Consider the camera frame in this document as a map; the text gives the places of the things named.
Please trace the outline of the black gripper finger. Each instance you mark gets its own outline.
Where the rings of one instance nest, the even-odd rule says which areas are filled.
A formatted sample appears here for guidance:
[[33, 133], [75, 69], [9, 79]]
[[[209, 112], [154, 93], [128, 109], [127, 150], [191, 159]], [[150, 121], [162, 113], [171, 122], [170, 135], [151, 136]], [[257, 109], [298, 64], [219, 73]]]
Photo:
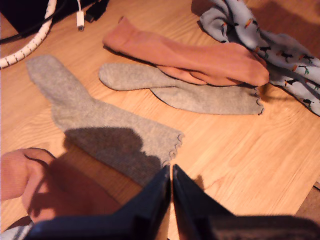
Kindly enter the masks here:
[[181, 240], [217, 240], [210, 217], [233, 214], [207, 195], [181, 168], [172, 168], [173, 202]]
[[115, 240], [154, 240], [171, 201], [170, 167], [163, 167], [143, 190], [116, 212]]

